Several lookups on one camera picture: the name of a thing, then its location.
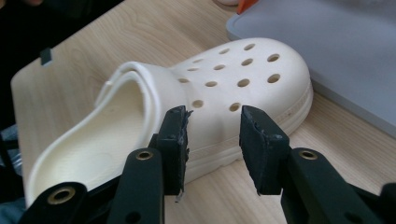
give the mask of blue fabric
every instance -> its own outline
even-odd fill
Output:
[[[0,203],[0,223],[16,224],[21,219],[25,207],[24,198],[19,198],[14,202]]]

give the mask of shoe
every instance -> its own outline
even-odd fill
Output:
[[[95,109],[39,156],[26,184],[30,205],[44,190],[73,181],[94,189],[121,174],[128,154],[146,147],[170,108],[185,105],[190,159],[186,182],[242,159],[242,105],[264,110],[293,132],[313,91],[303,58],[265,38],[233,41],[170,68],[128,62],[101,89]]]

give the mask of light wood surface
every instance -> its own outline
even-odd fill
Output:
[[[234,7],[211,0],[126,0],[36,60],[12,80],[26,179],[51,142],[85,118],[104,82],[122,63],[171,66],[228,42]],[[292,147],[327,157],[346,181],[378,193],[396,182],[396,140],[315,94]],[[166,197],[166,223],[285,223],[277,196],[257,196],[243,161],[186,186],[180,203]]]

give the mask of bolt hole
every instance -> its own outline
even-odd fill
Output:
[[[195,61],[193,61],[193,63],[198,63],[198,62],[201,62],[201,61],[203,61],[204,59],[197,59],[197,60],[195,60]]]
[[[223,49],[222,51],[219,52],[219,54],[225,54],[225,53],[227,53],[228,51],[230,51],[230,49]]]
[[[241,104],[234,103],[234,104],[230,105],[230,111],[231,112],[237,111],[239,109],[239,107],[241,107]]]
[[[215,66],[213,69],[215,69],[215,70],[221,70],[221,69],[223,69],[224,67],[225,67],[224,64],[219,64],[219,65]]]
[[[207,87],[214,87],[217,86],[218,83],[216,81],[210,81],[210,82],[206,82],[205,84]]]
[[[345,217],[352,223],[363,223],[363,220],[361,219],[361,217],[359,217],[358,215],[355,215],[353,213],[346,212]]]
[[[136,158],[140,161],[145,161],[150,159],[153,156],[153,154],[149,151],[142,151],[139,154],[136,155]]]
[[[188,83],[188,82],[190,82],[190,81],[189,81],[188,79],[186,79],[186,78],[179,78],[178,81],[179,81],[180,83]]]
[[[202,100],[196,100],[192,102],[192,106],[195,108],[201,108],[204,105],[204,101]]]
[[[241,64],[242,66],[246,66],[246,65],[250,65],[251,63],[253,63],[253,59],[246,59]]]
[[[138,223],[141,218],[142,217],[140,216],[140,214],[138,212],[132,212],[132,213],[128,214],[128,216],[126,216],[125,222],[128,224],[135,224],[135,223]]]
[[[246,87],[249,83],[250,83],[250,80],[245,78],[245,79],[238,81],[237,85],[238,85],[238,87]]]
[[[47,202],[49,204],[61,204],[66,203],[76,194],[76,190],[73,187],[63,187],[56,189],[48,197]]]
[[[273,63],[274,61],[279,59],[279,54],[273,54],[268,57],[267,62],[268,63]]]
[[[254,48],[254,46],[256,46],[255,44],[249,44],[249,45],[247,45],[245,48],[244,48],[244,50],[250,50],[250,49],[253,49]]]
[[[318,158],[317,154],[315,154],[314,152],[311,152],[311,151],[307,151],[307,150],[300,151],[299,155],[301,157],[303,157],[304,159],[311,160],[311,161],[314,161]]]
[[[267,81],[268,83],[276,83],[280,79],[280,74],[273,74],[270,77],[268,77]]]

